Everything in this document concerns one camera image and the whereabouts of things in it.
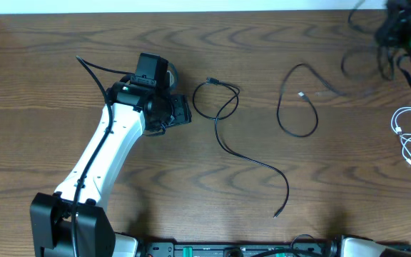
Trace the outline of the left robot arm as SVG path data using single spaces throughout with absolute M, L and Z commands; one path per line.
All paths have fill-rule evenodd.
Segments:
M 141 53 L 135 72 L 122 72 L 105 101 L 98 127 L 70 174 L 52 194 L 30 205 L 36 256 L 139 256 L 138 239 L 116 233 L 106 215 L 108 200 L 129 151 L 142 136 L 191 122 L 186 96 L 173 94 L 175 66 Z

